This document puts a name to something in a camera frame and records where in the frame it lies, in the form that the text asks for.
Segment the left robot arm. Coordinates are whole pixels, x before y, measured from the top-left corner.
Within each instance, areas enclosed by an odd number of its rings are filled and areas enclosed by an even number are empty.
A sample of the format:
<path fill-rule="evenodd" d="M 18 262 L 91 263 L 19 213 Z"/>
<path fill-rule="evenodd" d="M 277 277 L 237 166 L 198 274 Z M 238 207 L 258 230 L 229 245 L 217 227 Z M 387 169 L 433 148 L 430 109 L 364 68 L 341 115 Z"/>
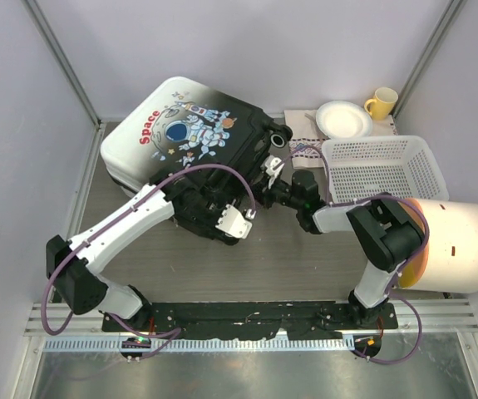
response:
<path fill-rule="evenodd" d="M 224 209 L 206 199 L 196 188 L 176 181 L 161 189 L 144 185 L 127 203 L 88 230 L 64 239 L 59 235 L 46 244 L 46 303 L 51 290 L 65 300 L 72 316 L 97 309 L 139 332 L 149 323 L 149 301 L 135 287 L 121 285 L 102 274 L 119 252 L 152 227 L 168 219 L 205 238 L 224 234 L 217 229 Z"/>

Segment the black white space suitcase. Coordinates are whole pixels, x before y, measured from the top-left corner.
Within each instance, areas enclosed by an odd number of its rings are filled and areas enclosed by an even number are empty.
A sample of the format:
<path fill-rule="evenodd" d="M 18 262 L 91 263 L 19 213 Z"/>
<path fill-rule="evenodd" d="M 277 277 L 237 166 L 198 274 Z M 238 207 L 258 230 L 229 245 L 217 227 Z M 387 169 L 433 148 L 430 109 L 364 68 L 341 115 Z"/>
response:
<path fill-rule="evenodd" d="M 109 176 L 127 195 L 196 165 L 226 165 L 254 186 L 265 176 L 262 166 L 271 149 L 285 147 L 292 136 L 289 127 L 261 108 L 174 76 L 102 141 L 101 158 Z M 234 207 L 247 195 L 241 181 L 224 170 L 204 169 L 176 181 L 222 194 L 226 205 Z"/>

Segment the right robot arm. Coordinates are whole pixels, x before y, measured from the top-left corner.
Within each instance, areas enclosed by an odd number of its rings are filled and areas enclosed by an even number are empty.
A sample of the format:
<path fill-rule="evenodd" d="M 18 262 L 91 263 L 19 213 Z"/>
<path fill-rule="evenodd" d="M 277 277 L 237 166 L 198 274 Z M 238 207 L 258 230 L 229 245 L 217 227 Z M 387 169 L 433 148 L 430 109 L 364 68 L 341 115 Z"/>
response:
<path fill-rule="evenodd" d="M 281 204 L 296 211 L 301 229 L 310 234 L 352 231 L 367 265 L 348 296 L 352 325 L 367 328 L 379 319 L 399 273 L 426 247 L 430 228 L 410 201 L 387 193 L 348 203 L 328 203 L 319 194 L 313 173 L 295 171 L 292 181 L 263 177 L 253 188 L 264 207 Z"/>

